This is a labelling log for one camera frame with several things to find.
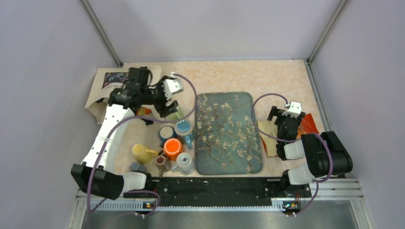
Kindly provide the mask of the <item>light green mug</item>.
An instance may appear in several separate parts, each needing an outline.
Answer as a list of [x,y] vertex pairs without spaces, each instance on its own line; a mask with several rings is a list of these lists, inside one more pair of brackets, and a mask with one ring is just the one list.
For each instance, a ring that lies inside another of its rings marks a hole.
[[181,109],[181,107],[178,105],[176,107],[177,111],[169,114],[168,116],[165,117],[166,121],[175,121],[175,120],[181,120],[184,117],[183,111]]

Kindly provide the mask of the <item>light blue mug yellow inside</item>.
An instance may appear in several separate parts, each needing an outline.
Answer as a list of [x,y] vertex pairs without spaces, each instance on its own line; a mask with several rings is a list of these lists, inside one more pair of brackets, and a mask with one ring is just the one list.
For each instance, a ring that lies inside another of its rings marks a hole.
[[189,120],[180,120],[174,126],[176,136],[179,140],[187,146],[189,150],[193,149],[194,142],[194,129]]

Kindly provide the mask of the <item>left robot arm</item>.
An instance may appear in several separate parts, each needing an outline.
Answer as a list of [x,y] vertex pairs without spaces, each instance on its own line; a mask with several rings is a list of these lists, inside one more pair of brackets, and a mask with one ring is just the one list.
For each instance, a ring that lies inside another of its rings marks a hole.
[[153,192],[151,178],[145,172],[118,175],[114,163],[119,144],[131,119],[150,125],[178,111],[172,96],[183,90],[179,78],[163,76],[151,83],[152,72],[146,67],[129,68],[121,83],[112,77],[106,82],[114,89],[109,94],[106,114],[97,137],[80,164],[73,164],[71,175],[79,189],[88,195],[115,200],[135,190],[141,197]]

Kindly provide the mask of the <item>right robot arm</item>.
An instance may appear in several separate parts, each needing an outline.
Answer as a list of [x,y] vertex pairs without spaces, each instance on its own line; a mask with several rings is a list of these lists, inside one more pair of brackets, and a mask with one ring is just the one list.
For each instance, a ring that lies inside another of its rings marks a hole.
[[304,116],[304,112],[292,114],[272,106],[267,118],[268,121],[275,118],[277,156],[283,161],[306,160],[301,166],[283,172],[280,191],[287,197],[294,196],[299,188],[316,178],[343,175],[353,168],[352,158],[335,132],[302,134],[296,138]]

